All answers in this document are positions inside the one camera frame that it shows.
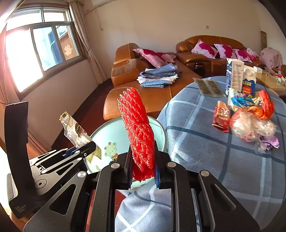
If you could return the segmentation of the red snack packet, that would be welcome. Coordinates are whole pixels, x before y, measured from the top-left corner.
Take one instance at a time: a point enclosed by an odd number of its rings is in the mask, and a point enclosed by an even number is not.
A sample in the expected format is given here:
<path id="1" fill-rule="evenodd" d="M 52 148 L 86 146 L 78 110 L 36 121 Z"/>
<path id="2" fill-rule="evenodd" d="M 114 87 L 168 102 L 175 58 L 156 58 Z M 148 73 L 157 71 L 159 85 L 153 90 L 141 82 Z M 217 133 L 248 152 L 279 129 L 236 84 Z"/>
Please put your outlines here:
<path id="1" fill-rule="evenodd" d="M 230 110 L 228 106 L 217 101 L 213 115 L 212 125 L 222 132 L 229 132 Z"/>

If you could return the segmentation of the red plastic bag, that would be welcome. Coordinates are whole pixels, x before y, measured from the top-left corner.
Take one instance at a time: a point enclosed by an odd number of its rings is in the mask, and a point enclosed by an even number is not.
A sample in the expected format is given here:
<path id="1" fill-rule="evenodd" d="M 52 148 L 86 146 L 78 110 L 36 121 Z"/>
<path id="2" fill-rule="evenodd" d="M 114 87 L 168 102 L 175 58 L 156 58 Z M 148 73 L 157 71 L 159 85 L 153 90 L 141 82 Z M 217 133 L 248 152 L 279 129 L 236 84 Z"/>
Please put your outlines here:
<path id="1" fill-rule="evenodd" d="M 230 105 L 235 111 L 238 109 L 247 111 L 259 119 L 270 119 L 274 114 L 274 103 L 265 90 L 256 92 L 255 98 L 249 98 L 242 93 L 234 93 L 230 97 Z"/>

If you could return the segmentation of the purple wrapper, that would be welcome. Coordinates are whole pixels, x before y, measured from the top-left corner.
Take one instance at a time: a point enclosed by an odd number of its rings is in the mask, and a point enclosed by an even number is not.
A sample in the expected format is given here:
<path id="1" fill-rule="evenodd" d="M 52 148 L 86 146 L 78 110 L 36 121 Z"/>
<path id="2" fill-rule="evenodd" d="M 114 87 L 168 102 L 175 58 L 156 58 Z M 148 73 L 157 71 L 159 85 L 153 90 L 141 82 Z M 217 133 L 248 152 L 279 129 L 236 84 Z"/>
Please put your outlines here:
<path id="1" fill-rule="evenodd" d="M 257 143 L 257 151 L 258 153 L 263 153 L 266 150 L 271 151 L 274 148 L 278 149 L 280 147 L 280 142 L 278 138 L 274 136 L 264 137 L 260 136 Z"/>

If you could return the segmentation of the pink floral pillow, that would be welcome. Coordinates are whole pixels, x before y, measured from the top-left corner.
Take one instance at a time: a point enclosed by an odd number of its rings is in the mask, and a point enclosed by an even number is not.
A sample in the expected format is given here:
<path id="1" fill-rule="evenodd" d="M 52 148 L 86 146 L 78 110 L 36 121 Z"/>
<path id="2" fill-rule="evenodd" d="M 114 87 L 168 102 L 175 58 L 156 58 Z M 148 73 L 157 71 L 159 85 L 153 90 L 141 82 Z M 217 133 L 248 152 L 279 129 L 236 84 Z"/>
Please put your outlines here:
<path id="1" fill-rule="evenodd" d="M 200 54 L 208 59 L 215 59 L 218 51 L 209 44 L 199 40 L 195 47 L 191 50 L 192 53 Z"/>
<path id="2" fill-rule="evenodd" d="M 221 59 L 236 59 L 236 55 L 231 46 L 226 44 L 214 44 Z"/>
<path id="3" fill-rule="evenodd" d="M 236 58 L 239 59 L 240 61 L 245 61 L 245 62 L 250 62 L 252 63 L 252 60 L 250 59 L 248 53 L 246 50 L 241 50 L 241 49 L 233 49 Z"/>

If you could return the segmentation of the pink floral pillow middle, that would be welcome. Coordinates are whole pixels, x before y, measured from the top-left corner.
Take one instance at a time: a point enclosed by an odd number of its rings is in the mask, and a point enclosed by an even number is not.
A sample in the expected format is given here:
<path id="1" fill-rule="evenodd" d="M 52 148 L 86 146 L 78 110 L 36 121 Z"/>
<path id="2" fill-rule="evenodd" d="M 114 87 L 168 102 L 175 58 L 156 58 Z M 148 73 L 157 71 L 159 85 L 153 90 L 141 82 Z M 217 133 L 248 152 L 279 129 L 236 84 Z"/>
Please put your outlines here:
<path id="1" fill-rule="evenodd" d="M 231 46 L 226 44 L 214 44 L 221 59 L 236 59 L 236 55 Z"/>

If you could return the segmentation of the brown leather long sofa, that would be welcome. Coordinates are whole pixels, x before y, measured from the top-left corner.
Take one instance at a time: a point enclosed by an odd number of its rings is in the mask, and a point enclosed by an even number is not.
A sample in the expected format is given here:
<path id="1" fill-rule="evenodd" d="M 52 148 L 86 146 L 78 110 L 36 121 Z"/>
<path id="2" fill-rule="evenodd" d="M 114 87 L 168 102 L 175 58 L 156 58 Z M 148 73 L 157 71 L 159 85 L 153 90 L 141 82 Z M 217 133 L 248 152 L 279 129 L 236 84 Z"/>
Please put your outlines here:
<path id="1" fill-rule="evenodd" d="M 195 52 L 194 48 L 199 41 L 205 42 L 212 48 L 215 48 L 214 44 L 222 44 L 234 49 L 246 50 L 241 42 L 221 36 L 197 35 L 179 42 L 176 45 L 176 57 L 203 78 L 226 75 L 227 60 L 221 58 L 219 53 L 211 59 L 208 55 Z"/>

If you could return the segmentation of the pink pillow on chaise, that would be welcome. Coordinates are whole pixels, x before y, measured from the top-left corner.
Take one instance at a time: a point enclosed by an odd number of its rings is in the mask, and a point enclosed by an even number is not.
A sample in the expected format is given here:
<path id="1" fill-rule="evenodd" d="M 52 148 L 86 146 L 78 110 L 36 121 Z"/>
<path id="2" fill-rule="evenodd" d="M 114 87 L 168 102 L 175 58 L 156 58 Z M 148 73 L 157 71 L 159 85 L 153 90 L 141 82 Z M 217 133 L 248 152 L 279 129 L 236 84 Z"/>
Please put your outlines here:
<path id="1" fill-rule="evenodd" d="M 133 51 L 140 54 L 143 58 L 145 58 L 148 62 L 150 62 L 156 68 L 160 68 L 169 63 L 174 63 L 174 60 L 176 58 L 176 56 L 172 54 L 154 52 L 153 50 L 144 49 L 144 48 L 136 48 L 136 49 L 133 49 Z"/>

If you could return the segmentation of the light blue trash bin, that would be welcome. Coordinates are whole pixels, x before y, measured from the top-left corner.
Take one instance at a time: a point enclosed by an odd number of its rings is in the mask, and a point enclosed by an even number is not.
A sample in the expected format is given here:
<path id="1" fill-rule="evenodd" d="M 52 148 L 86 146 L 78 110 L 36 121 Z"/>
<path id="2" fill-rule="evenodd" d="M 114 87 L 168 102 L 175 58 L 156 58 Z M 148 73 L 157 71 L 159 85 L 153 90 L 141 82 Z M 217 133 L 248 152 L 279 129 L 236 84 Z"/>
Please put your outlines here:
<path id="1" fill-rule="evenodd" d="M 158 150 L 166 152 L 168 138 L 165 129 L 155 118 L 149 116 L 148 120 L 153 130 Z M 129 138 L 121 117 L 104 123 L 93 132 L 91 139 L 101 149 L 101 158 L 93 157 L 91 162 L 84 160 L 88 174 L 98 173 L 104 167 L 116 162 L 118 155 L 129 150 Z"/>

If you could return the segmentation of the red foam net sleeve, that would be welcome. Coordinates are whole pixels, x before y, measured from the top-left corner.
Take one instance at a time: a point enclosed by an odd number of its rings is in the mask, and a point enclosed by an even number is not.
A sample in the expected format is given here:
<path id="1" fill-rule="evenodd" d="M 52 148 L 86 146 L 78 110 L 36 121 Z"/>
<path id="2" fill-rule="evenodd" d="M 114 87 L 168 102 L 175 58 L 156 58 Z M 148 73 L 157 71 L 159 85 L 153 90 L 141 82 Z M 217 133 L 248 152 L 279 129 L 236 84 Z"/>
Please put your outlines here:
<path id="1" fill-rule="evenodd" d="M 155 168 L 155 138 L 146 109 L 133 87 L 123 91 L 117 103 L 132 151 L 133 178 L 144 181 L 154 176 Z"/>

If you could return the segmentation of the wooden coffee table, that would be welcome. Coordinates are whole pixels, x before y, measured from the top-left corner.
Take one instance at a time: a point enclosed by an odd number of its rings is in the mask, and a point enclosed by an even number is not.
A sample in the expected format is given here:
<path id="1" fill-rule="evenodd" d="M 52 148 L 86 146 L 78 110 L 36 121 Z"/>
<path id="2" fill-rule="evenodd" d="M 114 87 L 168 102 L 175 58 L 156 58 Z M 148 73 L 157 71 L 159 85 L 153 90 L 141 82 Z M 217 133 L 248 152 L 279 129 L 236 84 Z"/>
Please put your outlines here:
<path id="1" fill-rule="evenodd" d="M 286 98 L 285 85 L 277 82 L 268 73 L 264 72 L 262 74 L 257 74 L 257 82 L 264 87 L 270 89 L 274 94 L 279 96 L 284 102 Z"/>

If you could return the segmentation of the clear plastic bag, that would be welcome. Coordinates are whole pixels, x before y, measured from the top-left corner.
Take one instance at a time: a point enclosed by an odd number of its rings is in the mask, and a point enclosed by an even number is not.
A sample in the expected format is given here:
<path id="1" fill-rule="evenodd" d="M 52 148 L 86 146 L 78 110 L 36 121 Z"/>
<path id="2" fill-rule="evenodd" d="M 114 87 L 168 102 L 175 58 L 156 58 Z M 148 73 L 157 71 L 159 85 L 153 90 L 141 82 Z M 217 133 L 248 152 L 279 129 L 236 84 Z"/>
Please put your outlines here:
<path id="1" fill-rule="evenodd" d="M 243 110 L 232 115 L 229 126 L 232 134 L 245 142 L 258 141 L 261 136 L 272 137 L 276 133 L 276 125 L 271 120 L 260 119 Z"/>

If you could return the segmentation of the brown leather chaise sofa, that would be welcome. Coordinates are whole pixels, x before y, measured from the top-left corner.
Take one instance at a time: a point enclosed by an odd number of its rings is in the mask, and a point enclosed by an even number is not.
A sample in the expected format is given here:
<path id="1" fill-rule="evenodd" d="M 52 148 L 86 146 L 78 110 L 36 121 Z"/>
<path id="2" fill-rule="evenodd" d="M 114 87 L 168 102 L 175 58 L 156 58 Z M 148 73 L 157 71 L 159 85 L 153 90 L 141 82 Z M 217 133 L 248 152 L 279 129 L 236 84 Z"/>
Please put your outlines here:
<path id="1" fill-rule="evenodd" d="M 127 88 L 134 87 L 139 91 L 147 114 L 156 118 L 169 100 L 184 87 L 194 82 L 195 78 L 201 78 L 175 59 L 174 64 L 178 66 L 180 73 L 173 84 L 163 88 L 141 87 L 137 81 L 140 72 L 152 66 L 145 58 L 134 52 L 134 49 L 138 47 L 135 43 L 128 43 L 119 47 L 115 53 L 111 73 L 114 88 L 107 95 L 103 109 L 103 118 L 106 121 L 120 116 L 117 98 Z"/>

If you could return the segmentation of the pink floral pillow left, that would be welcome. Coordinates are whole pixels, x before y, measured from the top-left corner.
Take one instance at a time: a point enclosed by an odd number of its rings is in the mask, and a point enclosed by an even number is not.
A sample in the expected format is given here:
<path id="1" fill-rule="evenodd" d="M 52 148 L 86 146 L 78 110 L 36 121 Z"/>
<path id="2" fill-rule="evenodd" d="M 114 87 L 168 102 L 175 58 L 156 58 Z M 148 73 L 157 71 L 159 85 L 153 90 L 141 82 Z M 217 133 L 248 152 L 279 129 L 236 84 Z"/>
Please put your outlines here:
<path id="1" fill-rule="evenodd" d="M 209 44 L 199 40 L 195 47 L 191 50 L 192 53 L 200 54 L 208 59 L 215 59 L 218 51 Z"/>

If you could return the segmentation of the white air conditioner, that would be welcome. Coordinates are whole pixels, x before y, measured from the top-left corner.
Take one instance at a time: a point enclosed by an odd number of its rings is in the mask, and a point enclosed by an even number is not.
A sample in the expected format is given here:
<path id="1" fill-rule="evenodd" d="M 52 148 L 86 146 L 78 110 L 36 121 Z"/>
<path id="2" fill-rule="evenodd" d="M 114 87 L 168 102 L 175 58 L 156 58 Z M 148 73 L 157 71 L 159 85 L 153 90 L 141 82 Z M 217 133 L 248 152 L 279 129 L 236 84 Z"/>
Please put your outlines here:
<path id="1" fill-rule="evenodd" d="M 116 0 L 92 0 L 92 5 L 95 7 L 101 7 L 114 1 Z"/>

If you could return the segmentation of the gold brown snack wrapper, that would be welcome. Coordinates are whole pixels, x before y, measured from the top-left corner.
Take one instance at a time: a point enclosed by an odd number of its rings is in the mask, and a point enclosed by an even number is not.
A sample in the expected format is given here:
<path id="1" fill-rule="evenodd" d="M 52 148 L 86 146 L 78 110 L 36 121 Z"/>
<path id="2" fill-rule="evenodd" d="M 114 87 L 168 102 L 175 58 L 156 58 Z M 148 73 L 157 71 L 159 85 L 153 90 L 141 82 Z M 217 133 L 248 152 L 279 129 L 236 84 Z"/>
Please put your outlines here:
<path id="1" fill-rule="evenodd" d="M 76 148 L 81 148 L 93 141 L 82 126 L 67 111 L 61 114 L 59 120 L 63 125 L 64 135 Z"/>

